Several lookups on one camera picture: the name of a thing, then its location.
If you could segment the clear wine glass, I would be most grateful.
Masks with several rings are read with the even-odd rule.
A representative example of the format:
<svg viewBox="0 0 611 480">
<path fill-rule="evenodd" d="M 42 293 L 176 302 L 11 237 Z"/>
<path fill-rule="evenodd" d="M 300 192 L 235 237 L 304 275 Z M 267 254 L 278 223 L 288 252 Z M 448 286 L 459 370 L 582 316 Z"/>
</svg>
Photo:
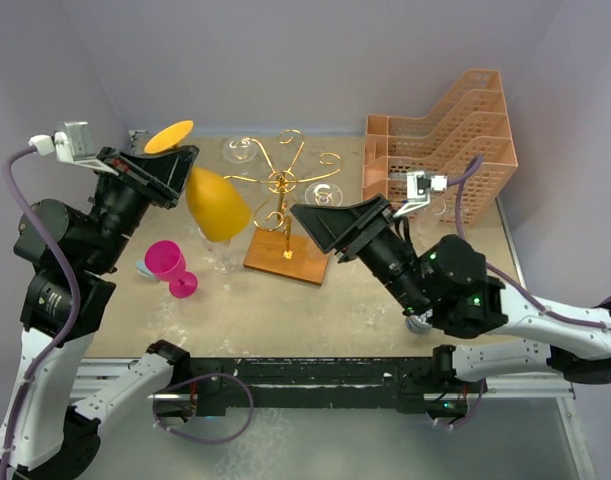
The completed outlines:
<svg viewBox="0 0 611 480">
<path fill-rule="evenodd" d="M 338 185 L 318 182 L 307 187 L 304 199 L 305 203 L 309 205 L 338 207 L 342 204 L 344 196 Z"/>
<path fill-rule="evenodd" d="M 224 158 L 233 164 L 244 164 L 253 160 L 258 154 L 257 143 L 248 136 L 236 136 L 227 139 L 222 148 Z"/>
</svg>

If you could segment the yellow plastic goblet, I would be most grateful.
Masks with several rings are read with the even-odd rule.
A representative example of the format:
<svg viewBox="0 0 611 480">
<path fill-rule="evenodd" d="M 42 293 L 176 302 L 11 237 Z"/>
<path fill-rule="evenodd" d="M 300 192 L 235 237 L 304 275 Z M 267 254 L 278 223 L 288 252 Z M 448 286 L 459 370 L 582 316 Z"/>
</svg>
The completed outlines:
<svg viewBox="0 0 611 480">
<path fill-rule="evenodd" d="M 178 147 L 193 130 L 192 120 L 178 121 L 155 134 L 144 152 L 158 154 Z M 240 234 L 251 220 L 251 210 L 228 179 L 193 166 L 185 187 L 189 212 L 204 237 L 213 243 L 227 243 Z"/>
</svg>

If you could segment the clear wine glass front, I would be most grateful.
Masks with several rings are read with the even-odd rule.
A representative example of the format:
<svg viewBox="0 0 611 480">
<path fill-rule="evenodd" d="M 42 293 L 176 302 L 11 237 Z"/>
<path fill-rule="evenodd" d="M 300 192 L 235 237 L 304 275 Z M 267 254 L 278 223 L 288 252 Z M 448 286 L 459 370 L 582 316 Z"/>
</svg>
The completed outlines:
<svg viewBox="0 0 611 480">
<path fill-rule="evenodd" d="M 224 158 L 233 164 L 244 164 L 253 160 L 258 154 L 257 143 L 248 136 L 236 136 L 227 139 L 222 148 Z"/>
</svg>

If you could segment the clear champagne flute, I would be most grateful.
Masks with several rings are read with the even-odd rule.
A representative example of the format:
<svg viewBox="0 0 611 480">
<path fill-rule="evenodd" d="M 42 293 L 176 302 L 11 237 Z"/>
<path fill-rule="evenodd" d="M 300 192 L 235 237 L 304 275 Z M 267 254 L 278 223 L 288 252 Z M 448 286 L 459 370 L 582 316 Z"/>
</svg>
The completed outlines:
<svg viewBox="0 0 611 480">
<path fill-rule="evenodd" d="M 416 226 L 420 235 L 428 235 L 433 232 L 440 223 L 447 209 L 442 197 L 434 197 L 430 203 L 419 213 Z"/>
</svg>

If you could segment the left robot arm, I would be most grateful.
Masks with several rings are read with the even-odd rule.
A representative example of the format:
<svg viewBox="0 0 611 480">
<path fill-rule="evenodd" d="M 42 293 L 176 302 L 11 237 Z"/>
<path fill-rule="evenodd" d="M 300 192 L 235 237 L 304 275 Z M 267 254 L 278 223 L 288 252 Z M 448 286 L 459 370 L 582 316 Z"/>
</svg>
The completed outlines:
<svg viewBox="0 0 611 480">
<path fill-rule="evenodd" d="M 14 253 L 34 269 L 21 310 L 22 351 L 0 427 L 0 477 L 74 479 L 96 456 L 104 432 L 137 396 L 179 392 L 189 353 L 168 341 L 148 347 L 133 369 L 86 400 L 72 402 L 79 364 L 99 330 L 115 284 L 108 275 L 147 210 L 174 208 L 199 151 L 129 155 L 104 148 L 91 210 L 28 202 L 10 164 L 5 182 L 23 215 Z"/>
</svg>

